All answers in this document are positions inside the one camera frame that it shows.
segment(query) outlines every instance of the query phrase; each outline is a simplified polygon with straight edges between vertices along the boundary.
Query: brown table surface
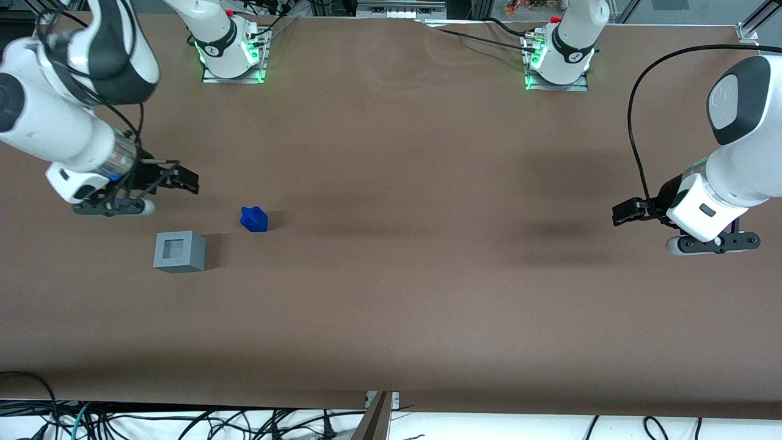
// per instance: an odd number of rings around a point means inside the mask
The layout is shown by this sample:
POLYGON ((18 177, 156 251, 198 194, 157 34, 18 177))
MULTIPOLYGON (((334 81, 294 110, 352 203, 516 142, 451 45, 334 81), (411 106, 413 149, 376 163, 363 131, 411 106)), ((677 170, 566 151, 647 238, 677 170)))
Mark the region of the brown table surface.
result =
MULTIPOLYGON (((782 203, 745 216, 759 250, 722 257, 611 223, 641 194, 635 78, 732 28, 608 27, 579 94, 526 91, 512 49, 410 20, 298 20, 266 84, 203 85, 180 19, 141 20, 162 70, 145 147, 201 193, 84 218, 46 163, 0 149, 4 370, 64 399, 361 407, 394 389, 417 410, 782 417, 782 203), (244 230, 244 205, 274 229, 244 230), (153 269, 156 234, 185 229, 208 270, 153 269)), ((683 56, 642 86, 653 191, 717 147, 706 95, 746 55, 683 56)))

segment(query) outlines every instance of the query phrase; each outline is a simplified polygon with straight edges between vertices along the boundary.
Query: gray cube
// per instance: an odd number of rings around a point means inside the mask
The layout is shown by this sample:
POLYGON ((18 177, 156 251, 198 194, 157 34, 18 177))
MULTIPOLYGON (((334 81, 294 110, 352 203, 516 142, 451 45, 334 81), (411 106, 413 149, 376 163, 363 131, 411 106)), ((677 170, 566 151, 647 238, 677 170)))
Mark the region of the gray cube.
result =
POLYGON ((152 266, 168 273, 201 272, 206 262, 206 239, 193 231, 159 233, 152 266))

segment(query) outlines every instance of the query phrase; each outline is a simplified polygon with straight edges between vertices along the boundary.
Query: green cable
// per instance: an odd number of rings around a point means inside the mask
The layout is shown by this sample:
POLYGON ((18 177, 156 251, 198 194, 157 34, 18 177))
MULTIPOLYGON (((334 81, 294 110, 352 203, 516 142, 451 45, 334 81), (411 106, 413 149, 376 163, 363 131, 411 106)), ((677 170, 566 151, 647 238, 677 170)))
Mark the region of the green cable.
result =
POLYGON ((79 422, 81 422, 81 418, 87 411, 88 406, 90 406, 90 402, 85 403, 84 406, 81 407, 81 410, 79 410, 79 415, 76 416, 76 420, 74 421, 74 430, 70 432, 70 440, 76 440, 76 431, 79 430, 79 422))

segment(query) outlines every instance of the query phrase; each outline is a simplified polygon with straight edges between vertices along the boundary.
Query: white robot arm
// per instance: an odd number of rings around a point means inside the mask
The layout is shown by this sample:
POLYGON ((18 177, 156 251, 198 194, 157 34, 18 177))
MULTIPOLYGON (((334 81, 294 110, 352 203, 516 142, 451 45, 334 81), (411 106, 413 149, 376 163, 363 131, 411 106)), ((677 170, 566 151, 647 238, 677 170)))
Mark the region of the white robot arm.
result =
POLYGON ((731 67, 708 95, 708 120, 718 144, 651 199, 614 207, 614 224, 660 218, 681 229, 666 246, 672 254, 722 254, 760 245, 738 230, 750 207, 782 197, 782 56, 751 56, 731 67), (725 229, 733 224, 730 232, 725 229))
POLYGON ((178 161, 155 160, 92 113, 97 105, 145 102, 159 70, 127 0, 89 4, 94 19, 85 29, 37 31, 6 47, 0 141, 52 162, 46 177, 74 212, 148 215, 154 205, 146 194, 159 186, 198 193, 198 175, 178 161), (132 197, 135 189, 142 192, 132 197))
POLYGON ((185 21, 201 61, 219 78, 236 78, 260 61, 258 24, 229 16, 219 0, 164 0, 185 21))
POLYGON ((572 84, 589 67, 610 15, 605 0, 570 0, 562 21, 543 28, 540 55, 529 66, 550 83, 572 84))

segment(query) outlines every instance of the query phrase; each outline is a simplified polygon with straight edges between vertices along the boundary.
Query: blue object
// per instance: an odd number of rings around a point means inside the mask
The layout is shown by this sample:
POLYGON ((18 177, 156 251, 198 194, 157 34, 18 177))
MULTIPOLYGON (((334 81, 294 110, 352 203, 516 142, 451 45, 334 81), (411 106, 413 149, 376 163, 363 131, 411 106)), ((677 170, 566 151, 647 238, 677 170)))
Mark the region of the blue object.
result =
POLYGON ((251 233, 265 233, 269 230, 269 216, 257 206, 243 206, 239 223, 251 233))

